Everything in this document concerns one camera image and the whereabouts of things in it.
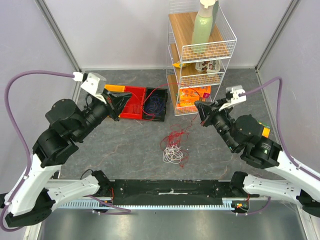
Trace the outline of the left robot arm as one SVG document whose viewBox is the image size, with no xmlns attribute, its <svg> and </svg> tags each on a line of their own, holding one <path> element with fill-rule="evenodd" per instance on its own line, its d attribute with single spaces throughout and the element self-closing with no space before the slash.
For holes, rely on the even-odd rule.
<svg viewBox="0 0 320 240">
<path fill-rule="evenodd" d="M 22 174 L 23 183 L 1 195 L 7 210 L 5 222 L 11 231 L 36 225 L 61 205 L 88 195 L 106 196 L 110 180 L 101 170 L 68 185 L 46 188 L 48 180 L 79 148 L 84 139 L 107 117 L 114 121 L 132 97 L 130 92 L 102 92 L 102 100 L 92 97 L 80 110 L 71 99 L 57 101 L 45 114 L 49 127 L 32 148 L 32 162 Z"/>
</svg>

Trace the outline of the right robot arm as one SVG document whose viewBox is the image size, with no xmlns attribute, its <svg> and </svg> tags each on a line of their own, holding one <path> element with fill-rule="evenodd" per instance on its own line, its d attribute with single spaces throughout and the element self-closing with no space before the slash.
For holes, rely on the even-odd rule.
<svg viewBox="0 0 320 240">
<path fill-rule="evenodd" d="M 231 108 L 220 110 L 222 101 L 196 101 L 203 127 L 213 126 L 231 153 L 240 154 L 248 165 L 274 173 L 284 182 L 262 179 L 243 172 L 234 173 L 229 191 L 235 197 L 244 193 L 281 198 L 320 216 L 320 175 L 306 165 L 294 164 L 284 147 L 263 136 L 264 127 L 252 115 L 230 116 Z"/>
</svg>

